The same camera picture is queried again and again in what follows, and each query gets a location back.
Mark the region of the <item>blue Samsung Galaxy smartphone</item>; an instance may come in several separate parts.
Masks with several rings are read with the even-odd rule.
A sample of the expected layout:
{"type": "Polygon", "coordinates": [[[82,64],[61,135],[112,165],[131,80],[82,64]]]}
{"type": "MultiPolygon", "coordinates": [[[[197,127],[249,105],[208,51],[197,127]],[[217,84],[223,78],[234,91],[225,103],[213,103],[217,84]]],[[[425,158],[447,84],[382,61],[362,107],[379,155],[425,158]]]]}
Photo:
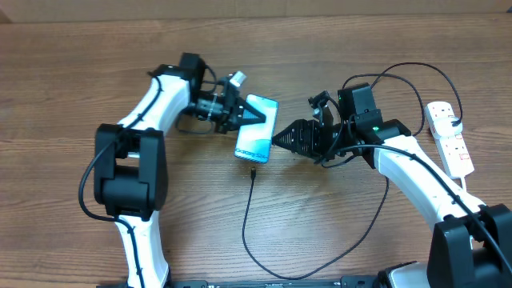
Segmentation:
{"type": "Polygon", "coordinates": [[[248,94],[246,101],[266,116],[264,123],[240,127],[234,156],[252,162],[267,163],[271,139],[278,113],[278,102],[255,94],[248,94]]]}

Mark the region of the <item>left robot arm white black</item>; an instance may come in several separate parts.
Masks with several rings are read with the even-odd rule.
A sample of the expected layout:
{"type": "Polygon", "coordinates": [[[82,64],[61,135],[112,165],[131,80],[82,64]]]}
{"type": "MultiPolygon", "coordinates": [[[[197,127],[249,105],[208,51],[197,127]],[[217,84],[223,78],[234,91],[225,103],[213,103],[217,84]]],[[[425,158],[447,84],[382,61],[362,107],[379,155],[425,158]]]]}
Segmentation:
{"type": "Polygon", "coordinates": [[[128,265],[124,287],[170,287],[171,268],[162,248],[159,214],[168,193],[165,138],[183,115],[212,123],[226,134],[268,117],[243,99],[242,72],[214,78],[198,54],[184,53],[179,64],[161,64],[149,73],[150,87],[136,107],[116,124],[101,124],[94,158],[87,171],[94,178],[95,201],[104,206],[103,221],[118,228],[128,265]]]}

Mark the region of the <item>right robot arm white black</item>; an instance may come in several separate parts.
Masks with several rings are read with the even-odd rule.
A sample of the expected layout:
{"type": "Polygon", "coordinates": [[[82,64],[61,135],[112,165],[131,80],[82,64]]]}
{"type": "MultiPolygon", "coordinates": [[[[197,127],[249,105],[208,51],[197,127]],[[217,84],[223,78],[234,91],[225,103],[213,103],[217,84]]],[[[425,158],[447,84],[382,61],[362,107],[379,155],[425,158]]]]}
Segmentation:
{"type": "Polygon", "coordinates": [[[309,98],[311,120],[299,119],[272,143],[324,163],[351,153],[394,183],[432,230],[426,263],[381,270],[364,287],[509,287],[511,212],[464,191],[423,152],[399,120],[383,121],[370,85],[338,91],[341,121],[332,123],[328,93],[309,98]]]}

